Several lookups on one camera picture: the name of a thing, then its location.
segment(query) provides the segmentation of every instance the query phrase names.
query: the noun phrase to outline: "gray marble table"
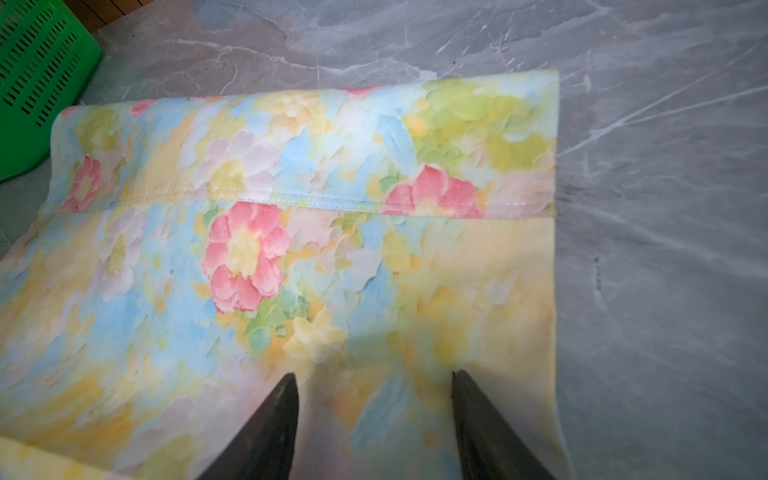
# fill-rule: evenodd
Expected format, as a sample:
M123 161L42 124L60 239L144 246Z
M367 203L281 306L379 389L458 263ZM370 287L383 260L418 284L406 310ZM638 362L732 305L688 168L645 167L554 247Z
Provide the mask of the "gray marble table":
M557 68L577 475L766 477L768 2L157 0L96 37L87 104ZM0 253L49 175L0 185Z

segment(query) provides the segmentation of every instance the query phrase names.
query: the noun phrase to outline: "folded cloth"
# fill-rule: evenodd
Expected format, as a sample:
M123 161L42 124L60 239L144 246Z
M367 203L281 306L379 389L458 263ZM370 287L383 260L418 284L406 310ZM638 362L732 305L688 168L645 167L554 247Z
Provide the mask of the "folded cloth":
M459 478L466 369L559 478L550 71L72 107L0 263L4 478L194 478L295 372L292 478Z

